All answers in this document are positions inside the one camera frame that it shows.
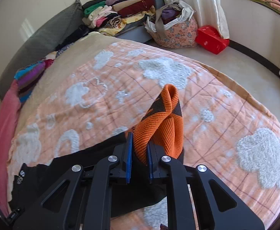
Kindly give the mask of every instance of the cushion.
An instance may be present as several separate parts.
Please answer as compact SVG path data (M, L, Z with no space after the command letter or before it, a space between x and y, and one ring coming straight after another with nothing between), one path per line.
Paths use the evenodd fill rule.
M36 63L50 52L54 51L66 37L83 24L81 2L62 10L44 25L42 25L16 52L0 76L0 99L2 100L10 88L17 70Z

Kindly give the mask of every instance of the teal fabric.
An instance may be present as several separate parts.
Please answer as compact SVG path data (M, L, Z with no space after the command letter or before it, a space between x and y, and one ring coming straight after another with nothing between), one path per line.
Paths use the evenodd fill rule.
M84 16L88 18L89 14L91 14L95 9L97 9L98 7L103 7L105 5L106 5L106 1L102 1L90 6L89 8L86 8L84 10Z

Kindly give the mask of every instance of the fluffy white applique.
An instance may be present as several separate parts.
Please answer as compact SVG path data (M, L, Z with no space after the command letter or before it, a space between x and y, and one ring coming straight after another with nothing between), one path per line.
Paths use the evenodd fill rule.
M90 107L93 106L98 100L100 100L102 97L104 97L105 94L106 94L106 92L108 91L108 86L107 86L105 83L100 82L100 79L99 79L99 78L94 77L94 78L92 78L92 79L89 79L88 82L86 82L86 83L93 82L93 80L96 81L95 87L97 87L97 86L102 86L103 89L104 89L104 91L103 91L102 93L100 92L100 95L99 95L98 97L95 97L95 99L94 99L94 97L90 97L90 100L94 99L94 100L91 101L90 103L88 103L88 101L82 100L82 101L79 103L79 105L80 105L81 108L84 108L84 109L90 108Z
M139 66L144 70L144 77L158 79L161 87L173 84L177 89L186 87L187 77L192 72L190 67L167 57L141 60Z
M27 132L17 138L13 158L17 163L36 162L41 153L40 130L36 123L27 126Z
M206 122L209 123L214 120L214 114L210 110L201 110L201 118Z
M56 124L56 118L55 114L50 114L46 116L46 129L50 130L55 127Z
M59 157L59 150L61 149L62 144L67 140L70 141L70 144L71 144L71 154L79 151L79 135L78 135L77 131L68 130L65 133L63 133L63 135L59 138L59 140L57 142L57 145L54 150L55 158Z
M260 185L280 188L280 141L268 128L258 128L237 144L238 163L247 172L256 172Z
M90 121L88 121L88 122L87 122L86 129L87 129L87 130L90 130L90 129L92 129L92 127L93 127L93 123L91 123Z
M124 98L126 97L126 96L128 96L129 94L127 94L126 92L125 92L125 90L123 90L123 91L118 91L117 92L117 95L115 96L115 98L117 99L117 100L119 100L119 103L120 104L123 104L124 103Z
M75 106L81 102L84 102L82 96L89 92L89 88L84 86L85 84L85 82L78 82L68 88L65 92L65 102L71 106Z
M57 98L57 95L56 95L56 94L52 95L52 96L49 98L48 103L53 102L56 98Z
M126 126L120 126L112 132L112 135L115 136L115 135L118 135L118 134L120 134L122 132L125 132L127 130L128 130L128 128Z
M99 52L95 57L95 65L93 66L94 70L99 70L101 69L103 66L105 66L107 64L107 62L110 60L110 58L113 56L113 52L110 51L101 51Z
M227 91L227 90L222 89L221 92L223 93L223 95L225 97L230 98L232 96L232 94L229 91Z
M139 48L139 49L127 52L126 56L133 56L133 57L135 57L135 56L138 56L138 55L140 55L142 53L146 53L146 51L144 51L142 48Z
M155 230L160 230L160 224L168 225L167 198L159 203L143 209L145 221Z

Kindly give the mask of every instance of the red clothing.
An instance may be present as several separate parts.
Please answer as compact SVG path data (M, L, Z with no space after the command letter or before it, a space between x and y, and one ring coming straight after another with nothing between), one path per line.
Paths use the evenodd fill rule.
M7 160L20 108L18 84L14 80L0 106L0 209L5 216L8 216Z
M155 4L154 0L142 0L140 2L122 8L120 11L118 11L118 13L124 18L129 15L134 15L142 11L147 11L152 6L154 6L154 4Z

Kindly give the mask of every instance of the beige blanket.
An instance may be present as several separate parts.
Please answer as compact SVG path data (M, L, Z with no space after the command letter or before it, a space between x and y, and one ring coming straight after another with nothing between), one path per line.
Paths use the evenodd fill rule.
M275 116L211 67L99 33L56 59L24 105L9 153L8 200L23 163L50 164L126 131L167 83L179 90L184 164L207 165L268 228L280 212L280 123ZM165 221L163 200L113 219L111 229L154 229Z

